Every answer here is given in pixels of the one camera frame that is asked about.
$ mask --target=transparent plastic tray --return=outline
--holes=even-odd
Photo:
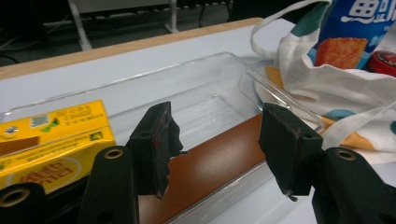
[[[124,145],[149,107],[171,101],[172,115],[181,130],[183,150],[189,150],[261,113],[263,94],[295,111],[314,129],[322,127],[319,118],[228,52],[145,74],[131,74],[129,78],[105,86],[13,108],[0,114],[0,122],[100,99],[105,105],[117,144]],[[229,186],[180,214],[173,222],[188,223],[194,216],[202,218],[203,214],[203,222],[207,222],[268,178],[272,176],[265,163],[254,167]],[[236,192],[238,197],[230,197]],[[210,204],[218,209],[211,209]]]

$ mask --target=yellow box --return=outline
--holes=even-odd
[[[95,155],[115,145],[101,101],[0,124],[0,189],[36,182],[47,193],[91,171]]]

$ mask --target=bag strap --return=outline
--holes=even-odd
[[[371,120],[376,119],[385,111],[395,108],[395,106],[396,101],[387,106],[380,106],[369,111],[338,120],[322,135],[322,148],[326,150],[330,147],[340,146],[343,140],[353,132],[357,131]]]
[[[266,49],[262,49],[254,40],[254,35],[264,26],[266,26],[267,24],[269,24],[272,21],[275,21],[279,18],[281,18],[283,15],[285,15],[288,12],[297,10],[299,8],[302,7],[306,7],[312,3],[316,3],[316,2],[328,2],[331,3],[332,0],[304,0],[301,2],[297,2],[294,3],[286,8],[284,8],[281,11],[278,11],[276,14],[269,16],[265,19],[263,19],[262,21],[260,21],[259,23],[257,23],[254,27],[253,30],[251,31],[251,35],[250,35],[250,45],[251,48],[253,49],[253,51],[255,53],[257,53],[258,55],[264,57],[264,58],[270,58],[270,59],[274,59],[276,56],[276,52],[271,51],[271,50],[266,50]]]

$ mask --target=can lid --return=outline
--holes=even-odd
[[[396,53],[385,50],[376,51],[367,65],[375,73],[396,77]]]

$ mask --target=cookie image on yellow box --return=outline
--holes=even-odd
[[[318,45],[315,66],[329,64],[340,69],[356,68],[367,42],[365,38],[328,38]]]

